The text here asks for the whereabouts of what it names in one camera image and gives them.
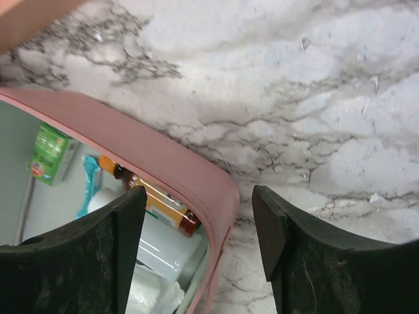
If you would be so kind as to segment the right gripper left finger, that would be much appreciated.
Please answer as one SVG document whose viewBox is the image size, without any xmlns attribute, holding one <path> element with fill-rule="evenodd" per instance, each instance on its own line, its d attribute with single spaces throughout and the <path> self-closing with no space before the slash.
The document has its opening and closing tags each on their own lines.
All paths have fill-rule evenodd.
<svg viewBox="0 0 419 314">
<path fill-rule="evenodd" d="M 55 230 L 1 246 L 1 312 L 125 313 L 146 201 L 136 187 Z"/>
</svg>

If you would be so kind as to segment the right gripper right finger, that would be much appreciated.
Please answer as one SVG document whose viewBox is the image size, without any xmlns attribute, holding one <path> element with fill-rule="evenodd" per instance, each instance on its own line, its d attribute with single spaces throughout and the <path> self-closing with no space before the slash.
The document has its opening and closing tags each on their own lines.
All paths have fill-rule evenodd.
<svg viewBox="0 0 419 314">
<path fill-rule="evenodd" d="M 340 229 L 267 186 L 252 208 L 278 313 L 417 313 L 418 242 L 393 244 Z"/>
</svg>

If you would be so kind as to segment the white gauze pack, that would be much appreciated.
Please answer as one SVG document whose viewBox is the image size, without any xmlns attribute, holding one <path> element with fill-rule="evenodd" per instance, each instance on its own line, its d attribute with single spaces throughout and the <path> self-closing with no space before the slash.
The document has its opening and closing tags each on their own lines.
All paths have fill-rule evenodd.
<svg viewBox="0 0 419 314">
<path fill-rule="evenodd" d="M 171 283 L 147 266 L 136 264 L 126 314 L 169 314 L 185 296 L 177 281 Z"/>
</svg>

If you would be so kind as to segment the white plastic bottle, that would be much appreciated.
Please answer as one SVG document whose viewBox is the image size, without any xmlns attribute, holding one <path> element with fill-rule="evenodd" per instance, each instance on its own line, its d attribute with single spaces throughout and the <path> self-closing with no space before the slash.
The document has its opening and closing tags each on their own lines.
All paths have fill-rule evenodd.
<svg viewBox="0 0 419 314">
<path fill-rule="evenodd" d="M 140 264 L 183 287 L 192 280 L 205 253 L 206 237 L 200 230 L 188 237 L 154 205 L 147 211 L 137 251 Z"/>
</svg>

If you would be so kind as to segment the pink medicine kit case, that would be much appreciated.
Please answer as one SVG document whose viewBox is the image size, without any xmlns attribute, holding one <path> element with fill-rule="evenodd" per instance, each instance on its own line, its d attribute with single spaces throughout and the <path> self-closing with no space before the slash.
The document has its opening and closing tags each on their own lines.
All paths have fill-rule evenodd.
<svg viewBox="0 0 419 314">
<path fill-rule="evenodd" d="M 193 211 L 208 235 L 208 266 L 186 310 L 206 299 L 209 313 L 219 282 L 219 261 L 240 206 L 232 178 L 154 129 L 77 92 L 2 88 L 1 101 L 45 121 L 159 185 Z"/>
</svg>

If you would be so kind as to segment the small teal strip packet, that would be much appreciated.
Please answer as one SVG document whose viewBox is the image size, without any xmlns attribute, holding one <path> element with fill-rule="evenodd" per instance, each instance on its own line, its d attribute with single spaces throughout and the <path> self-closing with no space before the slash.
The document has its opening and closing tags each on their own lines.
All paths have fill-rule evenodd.
<svg viewBox="0 0 419 314">
<path fill-rule="evenodd" d="M 84 199 L 75 216 L 76 219 L 88 214 L 88 206 L 91 199 L 100 190 L 103 170 L 99 166 L 98 159 L 84 155 L 82 158 L 85 178 Z"/>
</svg>

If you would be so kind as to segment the brown medicine bottle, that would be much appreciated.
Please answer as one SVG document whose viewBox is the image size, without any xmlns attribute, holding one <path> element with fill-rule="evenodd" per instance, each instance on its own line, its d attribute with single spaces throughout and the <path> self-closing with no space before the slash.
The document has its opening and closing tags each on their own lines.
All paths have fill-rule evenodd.
<svg viewBox="0 0 419 314">
<path fill-rule="evenodd" d="M 146 210 L 154 218 L 187 237 L 191 237 L 199 227 L 199 218 L 186 205 L 161 187 L 146 181 L 105 155 L 100 156 L 99 166 L 116 180 L 121 180 L 125 190 L 143 186 L 147 193 Z"/>
</svg>

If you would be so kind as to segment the small green box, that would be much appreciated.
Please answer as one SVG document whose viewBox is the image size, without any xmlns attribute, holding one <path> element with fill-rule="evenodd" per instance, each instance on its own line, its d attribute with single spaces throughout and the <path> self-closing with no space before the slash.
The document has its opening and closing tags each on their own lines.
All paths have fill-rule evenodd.
<svg viewBox="0 0 419 314">
<path fill-rule="evenodd" d="M 57 185 L 64 180 L 79 144 L 68 134 L 41 122 L 27 168 L 37 180 Z"/>
</svg>

